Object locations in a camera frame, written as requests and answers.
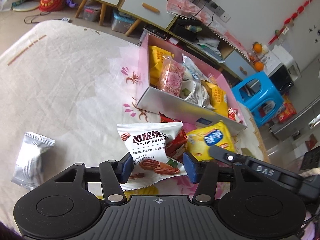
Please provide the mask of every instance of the orange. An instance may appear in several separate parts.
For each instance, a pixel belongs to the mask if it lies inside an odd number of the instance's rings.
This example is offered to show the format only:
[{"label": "orange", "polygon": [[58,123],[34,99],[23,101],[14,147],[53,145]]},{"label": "orange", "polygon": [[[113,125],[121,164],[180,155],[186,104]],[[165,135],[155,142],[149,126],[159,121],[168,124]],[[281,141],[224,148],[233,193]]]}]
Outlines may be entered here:
[{"label": "orange", "polygon": [[263,70],[263,67],[264,67],[264,64],[261,63],[261,62],[256,62],[256,63],[254,64],[254,68],[255,68],[258,72],[262,71],[262,70]]},{"label": "orange", "polygon": [[255,42],[252,46],[253,46],[253,50],[256,53],[261,53],[262,52],[262,45],[260,43]]}]

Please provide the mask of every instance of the silver snack package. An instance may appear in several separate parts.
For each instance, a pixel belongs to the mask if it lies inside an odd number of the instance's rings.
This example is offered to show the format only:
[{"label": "silver snack package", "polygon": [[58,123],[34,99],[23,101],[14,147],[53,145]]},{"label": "silver snack package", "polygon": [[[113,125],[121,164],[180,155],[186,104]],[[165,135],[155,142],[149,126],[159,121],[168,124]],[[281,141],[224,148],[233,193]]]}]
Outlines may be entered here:
[{"label": "silver snack package", "polygon": [[43,183],[41,154],[55,144],[45,136],[26,132],[11,181],[27,189],[34,189]]}]

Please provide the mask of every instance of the cardboard box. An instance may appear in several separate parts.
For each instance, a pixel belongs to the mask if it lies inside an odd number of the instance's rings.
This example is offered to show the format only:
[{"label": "cardboard box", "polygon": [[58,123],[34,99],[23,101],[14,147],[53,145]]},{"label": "cardboard box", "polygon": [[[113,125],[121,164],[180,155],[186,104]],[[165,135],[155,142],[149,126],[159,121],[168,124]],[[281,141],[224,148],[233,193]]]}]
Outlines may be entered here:
[{"label": "cardboard box", "polygon": [[[219,87],[226,92],[228,106],[238,109],[239,117],[242,120],[242,123],[235,122],[227,117],[213,112],[212,110],[196,106],[183,100],[182,98],[170,95],[160,91],[159,89],[151,87],[149,79],[148,46],[157,46],[170,51],[172,54],[174,54],[174,60],[179,63],[182,63],[182,54],[184,54],[193,60],[193,62],[204,75],[209,76],[212,74],[216,78]],[[190,124],[196,124],[202,127],[213,125],[222,120],[229,128],[231,135],[236,135],[247,128],[239,104],[229,88],[224,76],[207,63],[204,63],[202,60],[169,42],[161,40],[150,34],[146,35],[140,47],[138,76],[140,78],[136,94],[138,108],[157,114],[161,112],[172,119],[177,119]]]}]

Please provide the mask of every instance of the storage box with blue lid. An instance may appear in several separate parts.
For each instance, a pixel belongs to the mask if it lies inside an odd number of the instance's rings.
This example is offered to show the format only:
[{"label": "storage box with blue lid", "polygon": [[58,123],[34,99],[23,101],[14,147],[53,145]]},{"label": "storage box with blue lid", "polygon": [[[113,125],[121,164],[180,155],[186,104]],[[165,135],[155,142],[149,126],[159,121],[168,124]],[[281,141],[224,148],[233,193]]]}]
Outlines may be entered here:
[{"label": "storage box with blue lid", "polygon": [[120,13],[117,10],[113,10],[113,17],[111,21],[111,30],[120,33],[126,33],[131,25],[135,22],[135,18],[128,14]]}]

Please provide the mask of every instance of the pink label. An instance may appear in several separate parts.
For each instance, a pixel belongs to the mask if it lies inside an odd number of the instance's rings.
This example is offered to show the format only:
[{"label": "pink label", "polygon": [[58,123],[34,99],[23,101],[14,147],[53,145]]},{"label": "pink label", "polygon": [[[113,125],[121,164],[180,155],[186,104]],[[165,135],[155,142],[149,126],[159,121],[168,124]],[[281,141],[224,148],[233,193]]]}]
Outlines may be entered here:
[{"label": "pink label", "polygon": [[169,81],[169,85],[173,88],[173,89],[177,89],[180,87],[181,84],[181,80],[180,77],[177,73],[175,72],[170,72],[169,73],[169,77],[168,77],[168,81]]}]

